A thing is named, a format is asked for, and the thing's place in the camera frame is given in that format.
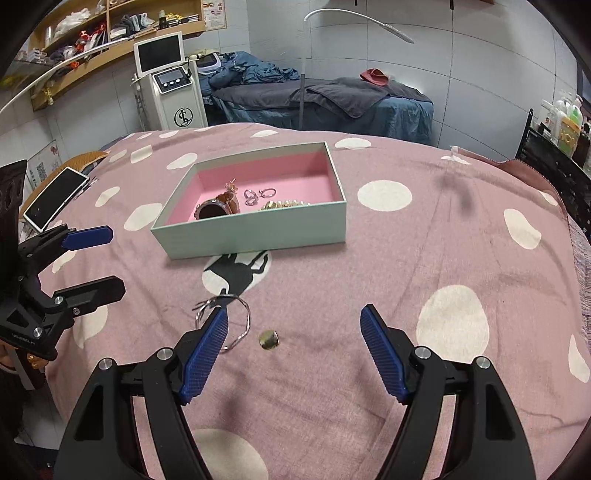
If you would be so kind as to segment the white leather strap watch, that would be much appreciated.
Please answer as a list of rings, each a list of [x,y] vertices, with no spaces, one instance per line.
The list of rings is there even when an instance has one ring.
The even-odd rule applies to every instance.
[[[240,206],[236,192],[238,187],[235,186],[235,180],[226,183],[224,191],[197,205],[193,214],[194,219],[205,220],[238,214]]]

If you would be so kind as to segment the gold square earring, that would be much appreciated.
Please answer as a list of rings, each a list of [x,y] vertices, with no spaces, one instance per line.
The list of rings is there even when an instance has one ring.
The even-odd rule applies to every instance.
[[[276,330],[266,330],[259,335],[259,346],[263,350],[270,351],[280,345],[280,337]]]

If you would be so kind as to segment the silver hoop earrings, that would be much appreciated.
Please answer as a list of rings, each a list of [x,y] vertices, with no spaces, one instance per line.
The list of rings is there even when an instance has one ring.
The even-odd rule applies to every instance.
[[[276,196],[276,189],[274,188],[266,188],[263,190],[246,189],[245,192],[243,192],[246,206],[254,206],[259,203],[260,200],[270,199],[274,196]]]

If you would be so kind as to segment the white tablet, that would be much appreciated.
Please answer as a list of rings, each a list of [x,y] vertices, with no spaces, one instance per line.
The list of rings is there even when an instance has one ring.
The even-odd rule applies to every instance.
[[[89,182],[89,177],[65,167],[24,210],[24,220],[37,232],[43,232],[63,207]]]

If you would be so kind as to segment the pink polka dot bedspread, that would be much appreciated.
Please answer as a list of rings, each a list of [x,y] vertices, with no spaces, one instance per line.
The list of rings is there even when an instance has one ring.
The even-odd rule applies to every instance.
[[[172,261],[150,227],[189,168],[216,157],[325,142],[348,201],[346,242]],[[47,370],[68,417],[96,363],[171,346],[194,306],[232,291],[235,349],[185,415],[217,479],[373,479],[404,407],[360,331],[373,304],[445,360],[488,357],[547,478],[590,416],[585,238],[533,168],[380,137],[228,124],[135,133],[109,148],[96,183],[61,213],[108,225],[111,243],[62,256],[45,291],[115,275],[123,299],[79,318]],[[276,330],[266,351],[259,335]]]

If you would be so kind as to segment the white beauty machine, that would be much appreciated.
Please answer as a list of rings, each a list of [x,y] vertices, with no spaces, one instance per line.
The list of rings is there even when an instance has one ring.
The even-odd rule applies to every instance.
[[[197,60],[185,55],[180,32],[135,43],[134,61],[132,87],[144,131],[208,125]]]

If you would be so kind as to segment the mint box pink interior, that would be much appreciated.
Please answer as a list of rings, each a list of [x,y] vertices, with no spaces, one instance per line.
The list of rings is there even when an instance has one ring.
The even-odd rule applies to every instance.
[[[346,197],[325,142],[193,164],[152,224],[172,260],[342,243]]]

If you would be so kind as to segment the black metal cart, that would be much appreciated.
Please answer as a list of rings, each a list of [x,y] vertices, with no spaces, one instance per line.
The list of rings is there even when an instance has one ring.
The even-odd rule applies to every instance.
[[[533,126],[530,109],[516,158],[542,174],[557,190],[567,212],[590,237],[590,178],[559,148]]]

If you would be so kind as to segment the blue crumpled bedding pile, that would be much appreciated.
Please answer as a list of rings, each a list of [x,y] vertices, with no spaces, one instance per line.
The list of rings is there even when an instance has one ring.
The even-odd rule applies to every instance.
[[[205,96],[226,87],[283,83],[297,81],[301,77],[294,68],[281,68],[245,51],[221,53],[219,58],[221,66],[211,74],[199,76],[201,93]]]

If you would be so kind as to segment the massage bed dark blanket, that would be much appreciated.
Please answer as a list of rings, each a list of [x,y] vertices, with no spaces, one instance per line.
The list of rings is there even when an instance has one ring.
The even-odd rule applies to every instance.
[[[433,137],[433,101],[392,79],[379,87],[363,81],[360,75],[331,80],[300,77],[283,83],[226,87],[202,96],[208,119],[214,124],[259,123],[426,145]]]

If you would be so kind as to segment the green lotion bottle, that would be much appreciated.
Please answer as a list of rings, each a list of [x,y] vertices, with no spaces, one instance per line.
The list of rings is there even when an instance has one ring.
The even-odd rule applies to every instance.
[[[581,99],[576,96],[575,99],[567,105],[564,114],[561,116],[558,146],[568,157],[571,157],[574,154],[578,145],[583,124],[581,105]]]

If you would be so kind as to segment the red cloth on bed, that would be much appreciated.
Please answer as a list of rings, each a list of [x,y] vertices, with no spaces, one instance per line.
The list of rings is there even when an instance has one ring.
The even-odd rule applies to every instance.
[[[375,86],[385,87],[390,82],[388,76],[378,68],[368,69],[360,73],[360,78]]]

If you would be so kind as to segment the wooden wall shelf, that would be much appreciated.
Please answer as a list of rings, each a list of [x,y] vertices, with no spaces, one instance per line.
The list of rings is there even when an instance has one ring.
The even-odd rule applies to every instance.
[[[179,32],[185,38],[205,31],[198,0],[64,1],[29,36],[29,46],[63,61],[85,47],[96,53],[67,60],[58,74],[34,88],[32,108],[42,110],[68,90],[133,53],[135,41]]]

